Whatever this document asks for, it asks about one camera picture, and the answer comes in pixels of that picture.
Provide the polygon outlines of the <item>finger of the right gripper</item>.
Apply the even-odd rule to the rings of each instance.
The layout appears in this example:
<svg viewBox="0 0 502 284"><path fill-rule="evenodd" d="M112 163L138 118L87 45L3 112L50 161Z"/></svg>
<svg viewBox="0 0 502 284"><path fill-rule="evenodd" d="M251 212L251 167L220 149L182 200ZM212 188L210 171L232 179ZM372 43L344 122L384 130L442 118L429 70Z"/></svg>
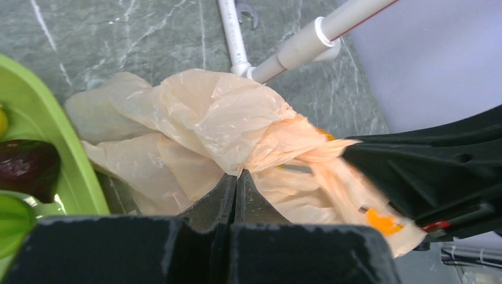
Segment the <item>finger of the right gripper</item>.
<svg viewBox="0 0 502 284"><path fill-rule="evenodd" d="M437 127L358 139L348 157L500 157L501 106Z"/></svg>
<svg viewBox="0 0 502 284"><path fill-rule="evenodd" d="M429 240L501 229L501 141L430 147L359 143L343 158Z"/></svg>

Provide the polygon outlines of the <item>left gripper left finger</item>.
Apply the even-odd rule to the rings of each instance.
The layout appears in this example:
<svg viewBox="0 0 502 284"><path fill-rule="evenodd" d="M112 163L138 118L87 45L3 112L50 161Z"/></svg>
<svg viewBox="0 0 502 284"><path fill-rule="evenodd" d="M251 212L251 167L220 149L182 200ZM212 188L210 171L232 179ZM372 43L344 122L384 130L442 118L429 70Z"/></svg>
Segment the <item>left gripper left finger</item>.
<svg viewBox="0 0 502 284"><path fill-rule="evenodd" d="M177 216L45 217L2 283L226 283L237 178Z"/></svg>

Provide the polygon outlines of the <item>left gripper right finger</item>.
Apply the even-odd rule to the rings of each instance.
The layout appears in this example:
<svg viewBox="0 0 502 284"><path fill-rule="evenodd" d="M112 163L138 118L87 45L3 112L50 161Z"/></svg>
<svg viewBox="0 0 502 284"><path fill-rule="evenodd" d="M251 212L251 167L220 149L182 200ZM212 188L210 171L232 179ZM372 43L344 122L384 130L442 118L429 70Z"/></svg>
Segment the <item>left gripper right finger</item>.
<svg viewBox="0 0 502 284"><path fill-rule="evenodd" d="M248 171L236 186L230 283L400 283L383 236L360 225L292 224Z"/></svg>

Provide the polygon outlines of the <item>translucent orange plastic bag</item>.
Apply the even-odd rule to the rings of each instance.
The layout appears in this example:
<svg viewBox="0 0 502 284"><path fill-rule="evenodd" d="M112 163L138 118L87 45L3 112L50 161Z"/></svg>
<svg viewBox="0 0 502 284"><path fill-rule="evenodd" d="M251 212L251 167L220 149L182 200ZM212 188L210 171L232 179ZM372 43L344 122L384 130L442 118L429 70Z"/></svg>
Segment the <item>translucent orange plastic bag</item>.
<svg viewBox="0 0 502 284"><path fill-rule="evenodd" d="M180 214L224 174L248 170L293 223L366 225L395 257L426 236L343 160L358 140L330 138L254 80L191 69L152 86L121 72L64 109L94 166L124 182L143 214Z"/></svg>

